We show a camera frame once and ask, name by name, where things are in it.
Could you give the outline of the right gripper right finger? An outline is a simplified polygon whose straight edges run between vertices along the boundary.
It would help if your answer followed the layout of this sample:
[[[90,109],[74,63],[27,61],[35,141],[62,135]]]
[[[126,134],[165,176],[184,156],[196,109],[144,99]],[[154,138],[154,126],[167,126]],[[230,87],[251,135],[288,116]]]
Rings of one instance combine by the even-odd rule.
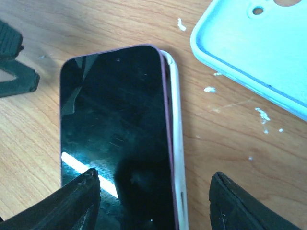
[[[298,230],[223,172],[216,172],[209,190],[213,230]]]

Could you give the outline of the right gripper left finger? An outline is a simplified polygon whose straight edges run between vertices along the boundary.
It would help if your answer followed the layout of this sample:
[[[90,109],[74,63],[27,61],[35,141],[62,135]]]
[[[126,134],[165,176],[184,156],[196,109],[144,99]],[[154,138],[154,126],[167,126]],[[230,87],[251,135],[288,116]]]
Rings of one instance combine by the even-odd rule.
[[[98,171],[87,170],[50,196],[7,220],[2,230],[93,230],[100,206]]]

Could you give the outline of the white phone case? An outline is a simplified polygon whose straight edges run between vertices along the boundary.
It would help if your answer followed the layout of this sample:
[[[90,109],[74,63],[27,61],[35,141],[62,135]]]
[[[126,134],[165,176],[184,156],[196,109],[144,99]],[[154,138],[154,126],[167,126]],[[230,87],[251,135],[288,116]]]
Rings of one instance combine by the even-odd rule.
[[[165,58],[165,64],[169,71],[167,80],[167,93],[170,99],[170,126],[172,139],[172,170],[176,200],[177,230],[189,229],[187,187],[185,176],[184,143],[182,112],[180,98],[179,71],[174,58],[166,51],[160,51]]]

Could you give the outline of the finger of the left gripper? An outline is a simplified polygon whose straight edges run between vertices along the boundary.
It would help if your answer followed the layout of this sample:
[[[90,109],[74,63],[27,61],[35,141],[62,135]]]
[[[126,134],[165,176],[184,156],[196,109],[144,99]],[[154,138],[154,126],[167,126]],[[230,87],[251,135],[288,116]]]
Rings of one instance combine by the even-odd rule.
[[[16,60],[23,50],[23,36],[4,21],[0,22],[0,69],[16,79],[0,83],[0,96],[8,97],[37,90],[40,76],[31,67]]]

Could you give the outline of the pink phone black screen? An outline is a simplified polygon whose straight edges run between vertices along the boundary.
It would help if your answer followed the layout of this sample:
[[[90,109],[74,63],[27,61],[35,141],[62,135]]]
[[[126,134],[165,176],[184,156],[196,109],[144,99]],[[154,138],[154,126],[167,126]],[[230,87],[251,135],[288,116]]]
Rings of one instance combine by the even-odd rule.
[[[166,59],[142,44],[67,60],[60,146],[98,171],[97,230],[176,230]]]

